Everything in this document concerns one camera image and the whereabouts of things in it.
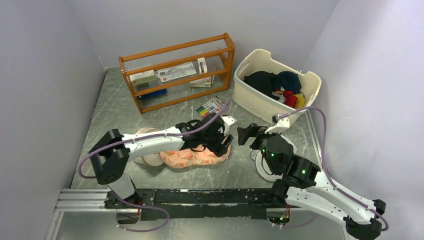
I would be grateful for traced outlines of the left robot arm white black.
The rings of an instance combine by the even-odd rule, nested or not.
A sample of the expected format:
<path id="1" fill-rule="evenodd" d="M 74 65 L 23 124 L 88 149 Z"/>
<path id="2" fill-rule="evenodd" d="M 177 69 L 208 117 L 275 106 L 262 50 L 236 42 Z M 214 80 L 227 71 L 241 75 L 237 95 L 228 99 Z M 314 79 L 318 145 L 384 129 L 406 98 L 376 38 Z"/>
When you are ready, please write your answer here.
<path id="1" fill-rule="evenodd" d="M 122 134 L 112 129 L 80 163 L 90 161 L 93 179 L 112 189 L 124 207 L 132 208 L 138 203 L 139 194 L 125 174 L 127 163 L 140 160 L 151 167 L 166 165 L 174 169 L 222 163 L 230 155 L 230 130 L 236 123 L 232 116 L 213 113 L 164 130 Z"/>

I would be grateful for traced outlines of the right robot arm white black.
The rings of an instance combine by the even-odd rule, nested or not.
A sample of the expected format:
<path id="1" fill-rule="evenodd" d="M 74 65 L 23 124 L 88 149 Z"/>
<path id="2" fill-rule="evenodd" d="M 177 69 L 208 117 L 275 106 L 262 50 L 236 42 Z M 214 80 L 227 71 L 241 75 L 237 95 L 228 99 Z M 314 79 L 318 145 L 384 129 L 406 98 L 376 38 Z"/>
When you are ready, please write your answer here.
<path id="1" fill-rule="evenodd" d="M 385 230 L 384 201 L 366 199 L 338 185 L 323 168 L 295 154 L 288 140 L 265 126 L 252 123 L 238 127 L 237 134 L 241 146 L 254 139 L 250 149 L 258 151 L 265 174 L 276 177 L 268 194 L 271 206 L 290 205 L 317 213 L 344 226 L 357 240 L 375 240 Z"/>

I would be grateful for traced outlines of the pink floral mesh laundry bag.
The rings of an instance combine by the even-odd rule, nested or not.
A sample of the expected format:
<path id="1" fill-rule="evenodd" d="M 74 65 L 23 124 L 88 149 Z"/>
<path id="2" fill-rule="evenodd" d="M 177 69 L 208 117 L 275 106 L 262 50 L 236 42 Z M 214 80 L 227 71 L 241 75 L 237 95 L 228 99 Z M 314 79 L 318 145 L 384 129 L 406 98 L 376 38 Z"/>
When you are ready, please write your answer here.
<path id="1" fill-rule="evenodd" d="M 163 151 L 159 155 L 168 167 L 182 169 L 192 166 L 216 165 L 226 161 L 231 153 L 231 146 L 222 156 L 216 156 L 208 148 L 199 145 L 195 149 L 184 149 L 179 151 Z"/>

